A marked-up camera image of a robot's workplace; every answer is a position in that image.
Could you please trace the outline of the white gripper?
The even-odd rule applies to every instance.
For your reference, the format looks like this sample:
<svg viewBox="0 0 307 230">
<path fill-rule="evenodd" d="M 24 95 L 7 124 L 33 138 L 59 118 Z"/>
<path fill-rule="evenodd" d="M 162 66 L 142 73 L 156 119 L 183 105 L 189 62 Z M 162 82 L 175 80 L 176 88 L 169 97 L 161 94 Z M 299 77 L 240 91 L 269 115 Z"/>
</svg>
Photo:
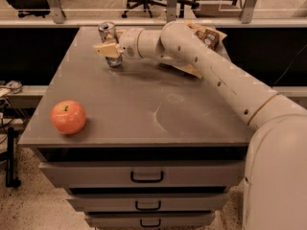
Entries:
<svg viewBox="0 0 307 230">
<path fill-rule="evenodd" d="M 118 58 L 122 54 L 129 59 L 141 59 L 138 48 L 138 39 L 143 28 L 116 30 L 114 38 L 117 43 L 102 43 L 93 46 L 95 53 L 107 58 Z"/>
</svg>

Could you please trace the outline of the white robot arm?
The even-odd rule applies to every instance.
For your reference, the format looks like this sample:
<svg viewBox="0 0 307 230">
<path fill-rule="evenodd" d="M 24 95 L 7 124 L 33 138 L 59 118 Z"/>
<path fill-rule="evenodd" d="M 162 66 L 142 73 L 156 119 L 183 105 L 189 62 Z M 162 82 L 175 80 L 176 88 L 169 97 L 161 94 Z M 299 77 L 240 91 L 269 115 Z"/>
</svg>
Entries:
<svg viewBox="0 0 307 230">
<path fill-rule="evenodd" d="M 190 25 L 98 26 L 98 54 L 195 67 L 254 130 L 245 165 L 243 230 L 307 230 L 307 110 L 211 50 Z"/>
</svg>

